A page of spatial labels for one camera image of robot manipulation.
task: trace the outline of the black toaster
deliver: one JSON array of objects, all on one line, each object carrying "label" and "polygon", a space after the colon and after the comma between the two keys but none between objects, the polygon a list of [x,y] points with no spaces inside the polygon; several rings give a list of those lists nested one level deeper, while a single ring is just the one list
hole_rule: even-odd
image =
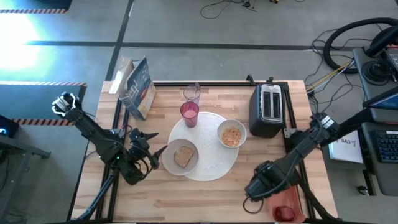
[{"label": "black toaster", "polygon": [[258,84],[250,98],[249,130],[254,136],[273,138],[285,124],[285,101],[276,83]]}]

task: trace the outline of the gray floor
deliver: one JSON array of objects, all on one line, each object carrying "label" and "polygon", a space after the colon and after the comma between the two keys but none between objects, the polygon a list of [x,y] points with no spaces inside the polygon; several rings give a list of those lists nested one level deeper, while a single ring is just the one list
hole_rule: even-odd
[{"label": "gray floor", "polygon": [[[393,0],[307,0],[304,3],[280,0],[279,4],[257,0],[257,12],[232,4],[218,19],[202,18],[199,15],[201,7],[213,2],[135,0],[123,40],[309,46],[321,32],[350,22],[372,17],[398,18],[398,6]],[[115,42],[127,3],[128,0],[74,0],[67,14],[0,14],[3,31],[0,37],[0,80],[87,82],[83,107],[87,112],[95,113],[114,47],[31,46],[21,43],[28,40]],[[215,15],[220,7],[204,13]],[[372,39],[377,31],[376,26],[356,29],[340,37],[336,45],[351,37]],[[348,46],[364,44],[368,43],[352,41]],[[255,79],[272,76],[277,80],[302,80],[313,73],[320,62],[319,56],[307,50],[122,47],[120,55],[134,59],[146,55],[154,80],[243,80],[247,74]],[[328,66],[322,65],[316,77],[328,72]],[[357,75],[349,78],[360,84]],[[318,100],[330,100],[331,94],[344,83],[344,76],[336,77],[325,91],[317,95]],[[361,105],[347,104],[358,98],[363,98],[363,92],[354,88],[345,97],[334,101],[326,112],[337,122],[342,122],[361,110]],[[74,127],[33,126],[22,126],[18,139],[52,151],[52,156],[48,161],[32,161],[13,209],[25,211],[28,223],[64,221],[87,140]],[[398,213],[393,210],[398,198],[380,193],[376,197],[365,197],[355,191],[354,187],[364,182],[361,167],[348,164],[342,169],[341,164],[328,159],[326,167],[340,218],[373,223],[398,221]]]}]

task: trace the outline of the sunlight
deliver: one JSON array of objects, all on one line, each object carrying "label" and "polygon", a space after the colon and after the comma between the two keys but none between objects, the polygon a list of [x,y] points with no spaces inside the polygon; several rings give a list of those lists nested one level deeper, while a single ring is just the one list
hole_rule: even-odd
[{"label": "sunlight", "polygon": [[35,65],[39,48],[26,46],[37,40],[34,26],[25,14],[0,14],[0,69],[15,70]]}]

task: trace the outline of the pink cup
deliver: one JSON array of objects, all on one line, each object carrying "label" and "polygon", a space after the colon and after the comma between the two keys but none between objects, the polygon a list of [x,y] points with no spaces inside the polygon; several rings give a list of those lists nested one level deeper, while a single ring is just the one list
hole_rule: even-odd
[{"label": "pink cup", "polygon": [[185,125],[189,128],[193,128],[197,125],[198,122],[198,114],[199,114],[199,106],[194,102],[186,102],[181,108],[180,112],[182,117],[184,118]]}]

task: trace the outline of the box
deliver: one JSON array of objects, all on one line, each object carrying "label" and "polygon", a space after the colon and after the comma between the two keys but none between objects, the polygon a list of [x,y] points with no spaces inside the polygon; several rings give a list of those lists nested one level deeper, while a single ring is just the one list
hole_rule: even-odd
[{"label": "box", "polygon": [[145,120],[156,95],[155,85],[149,76],[147,58],[133,63],[132,59],[121,56],[109,93],[117,93],[135,119]]}]

